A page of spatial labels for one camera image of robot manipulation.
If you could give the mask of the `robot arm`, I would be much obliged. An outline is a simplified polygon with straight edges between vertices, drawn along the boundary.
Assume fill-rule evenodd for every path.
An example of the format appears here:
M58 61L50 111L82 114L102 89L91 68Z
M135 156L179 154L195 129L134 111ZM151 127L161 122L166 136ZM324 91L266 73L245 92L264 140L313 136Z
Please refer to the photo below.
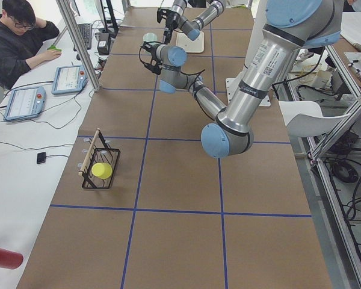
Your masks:
M250 119L287 59L302 48L336 43L341 34L343 6L342 1L268 1L263 39L228 104L205 86L198 73L181 71L187 54L183 48L170 44L174 30L195 40L205 26L224 12L225 1L210 1L208 8L193 20L184 15L186 1L174 1L170 8L159 9L157 20L165 22L164 39L141 45L152 57L145 67L159 76L160 91L189 91L211 118L212 122L201 132L202 147L208 155L224 158L241 154L253 144Z
M209 7L195 19L189 20L184 16L187 3L184 0L176 0L170 8L158 8L157 22L160 23L163 19L165 20L164 44L170 43L173 31L176 29L179 29L190 40L194 41L200 35L201 30L219 17L226 8L226 1L224 0L208 1Z

